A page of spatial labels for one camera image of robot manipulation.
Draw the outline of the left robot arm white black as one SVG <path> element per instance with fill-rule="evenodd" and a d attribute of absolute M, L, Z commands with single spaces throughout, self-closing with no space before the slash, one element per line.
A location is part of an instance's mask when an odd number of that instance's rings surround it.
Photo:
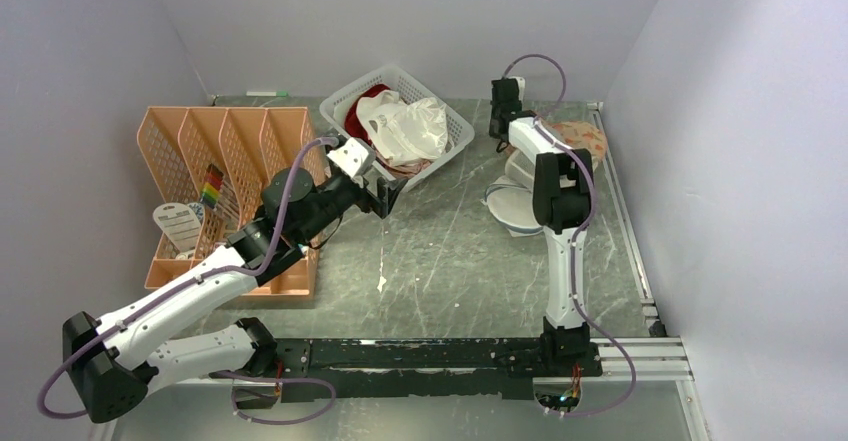
<path fill-rule="evenodd" d="M 277 341 L 256 317 L 211 335 L 174 336 L 297 264 L 303 247 L 349 208 L 386 217 L 405 184 L 386 178 L 356 182 L 334 167 L 317 185 L 306 169 L 286 168 L 262 191 L 254 218 L 198 265 L 118 311 L 98 318 L 80 312 L 66 320 L 63 368 L 85 415 L 106 423 L 164 387 L 219 371 L 274 373 Z"/>

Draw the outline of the floral mesh laundry bag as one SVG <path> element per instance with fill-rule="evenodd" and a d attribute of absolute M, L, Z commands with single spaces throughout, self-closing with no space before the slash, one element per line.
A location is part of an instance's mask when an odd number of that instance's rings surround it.
<path fill-rule="evenodd" d="M 543 120 L 542 124 L 561 142 L 571 148 L 574 148 L 575 150 L 587 149 L 591 155 L 593 171 L 598 169 L 608 149 L 607 138 L 599 128 L 588 122 L 577 120 L 555 123 Z M 522 161 L 522 159 L 526 160 L 526 156 L 523 156 L 522 154 L 514 154 L 516 151 L 517 149 L 511 145 L 505 149 L 505 153 L 507 155 L 504 166 L 505 175 L 509 176 L 508 172 L 514 171 L 515 169 L 519 169 L 519 171 L 526 171 L 526 168 L 521 168 L 519 166 L 521 163 L 526 164 L 526 161 Z"/>

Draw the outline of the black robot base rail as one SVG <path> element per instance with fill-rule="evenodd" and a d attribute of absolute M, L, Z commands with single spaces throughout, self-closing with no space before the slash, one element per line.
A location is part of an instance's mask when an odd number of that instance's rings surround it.
<path fill-rule="evenodd" d="M 602 374 L 600 350 L 562 362 L 540 357 L 537 337 L 274 338 L 243 318 L 256 352 L 237 374 L 280 390 L 283 403 L 349 398 L 499 395 L 531 400 L 543 378 Z"/>

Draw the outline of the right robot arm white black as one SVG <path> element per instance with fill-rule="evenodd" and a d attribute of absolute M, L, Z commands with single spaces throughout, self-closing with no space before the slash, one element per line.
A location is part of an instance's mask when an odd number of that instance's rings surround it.
<path fill-rule="evenodd" d="M 582 280 L 585 231 L 595 208 L 591 155 L 566 145 L 523 108 L 517 79 L 492 81 L 491 94 L 489 135 L 534 168 L 531 207 L 547 243 L 550 275 L 539 359 L 548 373 L 562 375 L 591 344 Z"/>

